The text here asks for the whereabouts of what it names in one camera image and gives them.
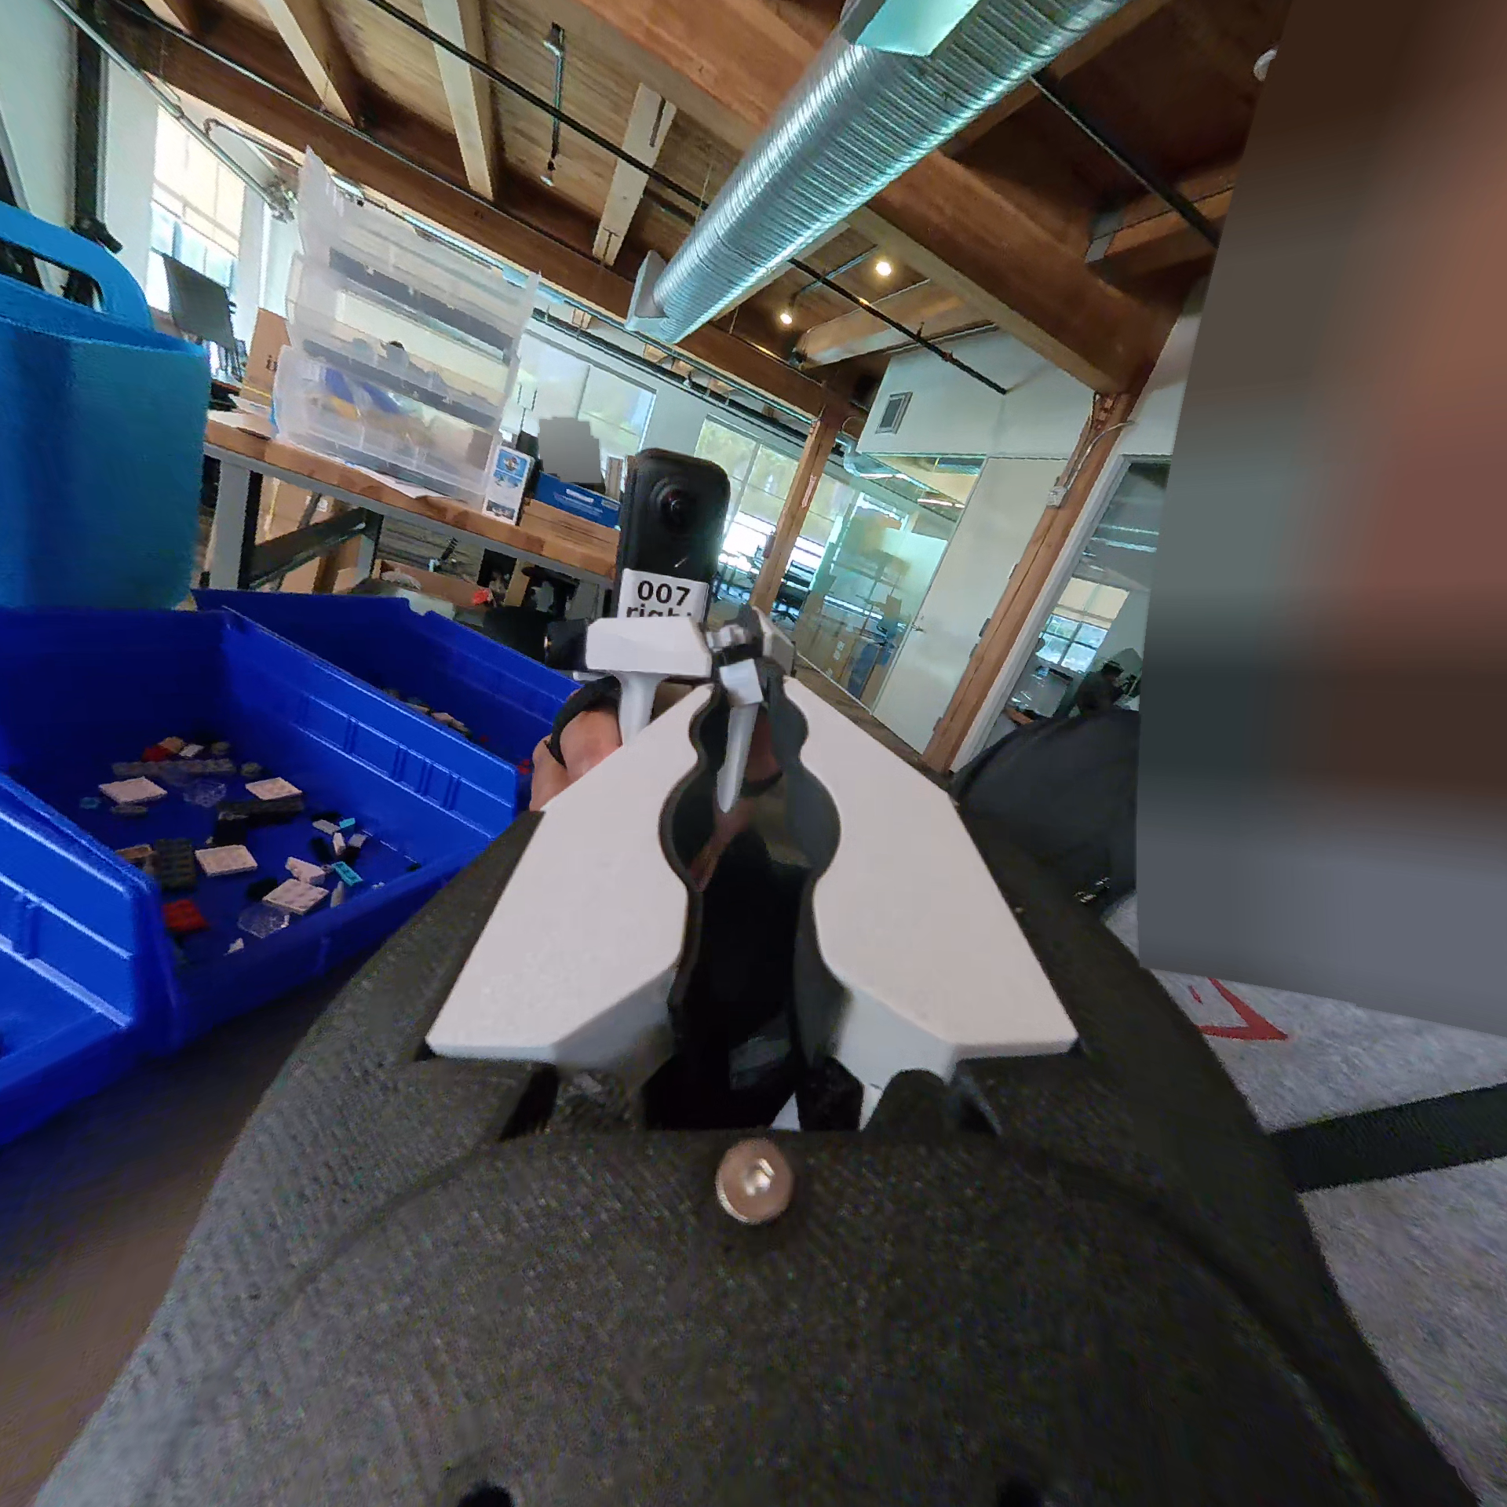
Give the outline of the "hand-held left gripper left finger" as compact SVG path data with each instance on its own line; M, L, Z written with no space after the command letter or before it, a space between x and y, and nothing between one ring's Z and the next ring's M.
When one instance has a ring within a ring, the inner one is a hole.
M631 1090L668 1062L690 891L662 818L701 765L692 731L709 705L709 688L689 690L546 804L425 1035L434 1057Z

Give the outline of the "grey desk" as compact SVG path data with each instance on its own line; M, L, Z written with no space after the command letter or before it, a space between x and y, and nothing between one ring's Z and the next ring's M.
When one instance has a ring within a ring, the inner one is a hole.
M463 958L422 916L3 1151L3 1504L425 1504L397 1404L337 1442L259 1349L497 1120L423 1062Z

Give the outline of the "person's right hand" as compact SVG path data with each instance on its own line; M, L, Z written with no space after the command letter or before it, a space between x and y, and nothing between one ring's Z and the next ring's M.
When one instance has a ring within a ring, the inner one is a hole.
M623 746L621 690L612 679L577 688L558 709L532 759L529 812L541 812Z

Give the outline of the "cardboard box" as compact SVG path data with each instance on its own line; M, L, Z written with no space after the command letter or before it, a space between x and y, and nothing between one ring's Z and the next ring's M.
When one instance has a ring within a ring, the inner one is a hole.
M238 399L243 406L271 409L277 363L288 344L285 319L259 308L238 380Z

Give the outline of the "black computer monitor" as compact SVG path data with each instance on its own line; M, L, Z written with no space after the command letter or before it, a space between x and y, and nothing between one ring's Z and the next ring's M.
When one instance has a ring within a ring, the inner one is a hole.
M223 352L235 349L230 300L226 288L172 256L160 256L166 311L183 340Z

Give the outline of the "person's grey shirt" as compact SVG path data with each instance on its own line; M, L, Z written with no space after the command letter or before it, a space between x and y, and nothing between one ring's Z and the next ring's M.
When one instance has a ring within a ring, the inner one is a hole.
M1502 1035L1155 971L1263 1131L1503 1084ZM1505 1503L1503 1161L1306 1192L1331 1277L1480 1504Z

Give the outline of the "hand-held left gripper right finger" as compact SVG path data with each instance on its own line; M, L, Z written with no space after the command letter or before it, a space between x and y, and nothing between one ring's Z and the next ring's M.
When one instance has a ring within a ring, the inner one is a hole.
M769 690L805 866L794 1046L777 1128L861 1129L907 1074L1059 1057L1080 1035L952 801L808 687Z

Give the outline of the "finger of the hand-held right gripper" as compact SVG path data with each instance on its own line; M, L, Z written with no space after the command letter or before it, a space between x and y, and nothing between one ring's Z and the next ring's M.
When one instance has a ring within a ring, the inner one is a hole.
M692 618L601 618L582 639L580 674L612 677L623 745L646 731L664 682L703 685L712 679L706 630Z
M726 702L725 753L715 782L717 812L725 817L744 798L747 764L755 742L759 710L767 707L770 691L778 691L795 669L795 650L788 636L761 610L744 607L733 619L763 627L763 661L756 680L748 674L750 666L739 669L747 677L728 677L728 683L715 682Z

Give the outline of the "light blue felt bag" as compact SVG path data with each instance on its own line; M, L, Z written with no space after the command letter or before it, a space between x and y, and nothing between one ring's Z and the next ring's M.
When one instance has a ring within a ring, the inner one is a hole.
M1 282L3 610L171 611L191 589L212 376L103 247L14 206L3 245L89 308Z

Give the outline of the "clear plastic drawer stack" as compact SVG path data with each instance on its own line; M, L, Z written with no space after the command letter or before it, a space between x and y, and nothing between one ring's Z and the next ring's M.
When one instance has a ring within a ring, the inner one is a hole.
M485 511L536 274L510 274L298 170L273 373L279 443Z

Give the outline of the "small box with blue label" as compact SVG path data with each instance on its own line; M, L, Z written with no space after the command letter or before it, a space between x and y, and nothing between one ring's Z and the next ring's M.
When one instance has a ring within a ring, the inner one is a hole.
M497 445L480 500L480 514L505 525L518 525L538 473L533 451Z

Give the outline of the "silver ventilation duct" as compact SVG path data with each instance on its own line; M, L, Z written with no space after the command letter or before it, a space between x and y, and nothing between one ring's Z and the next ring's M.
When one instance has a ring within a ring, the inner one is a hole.
M1120 10L1119 2L847 4L626 327L681 341L865 208Z

